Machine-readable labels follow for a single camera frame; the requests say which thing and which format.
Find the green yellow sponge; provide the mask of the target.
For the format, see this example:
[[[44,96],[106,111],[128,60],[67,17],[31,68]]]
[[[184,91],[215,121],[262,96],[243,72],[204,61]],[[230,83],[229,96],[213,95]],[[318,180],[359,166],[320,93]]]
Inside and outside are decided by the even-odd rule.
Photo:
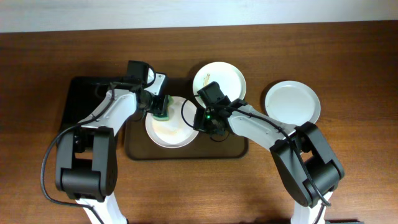
[[[152,116],[156,121],[168,121],[169,106],[173,104],[174,100],[170,95],[156,96],[153,104]]]

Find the white plate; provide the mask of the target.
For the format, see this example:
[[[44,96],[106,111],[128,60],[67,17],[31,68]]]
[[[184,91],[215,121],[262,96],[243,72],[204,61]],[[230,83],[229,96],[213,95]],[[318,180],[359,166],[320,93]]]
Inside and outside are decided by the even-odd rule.
[[[181,109],[184,101],[185,98],[181,96],[172,97],[167,121],[158,121],[153,114],[146,116],[147,134],[157,145],[175,149],[190,144],[198,136],[198,131],[188,126],[182,119]]]
[[[317,94],[306,84],[282,81],[273,85],[264,100],[265,111],[272,119],[301,126],[316,123],[321,104]]]
[[[211,82],[217,82],[224,95],[231,101],[246,96],[246,81],[242,72],[226,62],[212,62],[203,66],[193,79],[193,94]]]

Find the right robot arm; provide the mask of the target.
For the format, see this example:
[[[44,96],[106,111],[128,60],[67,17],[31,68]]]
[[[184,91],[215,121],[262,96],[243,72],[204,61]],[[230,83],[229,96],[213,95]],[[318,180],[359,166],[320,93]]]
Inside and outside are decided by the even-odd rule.
[[[235,100],[197,109],[193,128],[209,135],[243,136],[270,151],[282,183],[295,201],[291,223],[325,222],[329,199],[345,171],[315,124],[285,124]]]

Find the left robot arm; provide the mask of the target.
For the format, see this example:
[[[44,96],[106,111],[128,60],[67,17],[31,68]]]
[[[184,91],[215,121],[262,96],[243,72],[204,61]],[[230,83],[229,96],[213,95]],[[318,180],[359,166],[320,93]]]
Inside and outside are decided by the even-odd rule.
[[[118,132],[138,111],[164,114],[170,101],[169,95],[142,88],[108,90],[96,109],[60,138],[55,185],[85,210],[92,223],[128,222],[114,195]]]

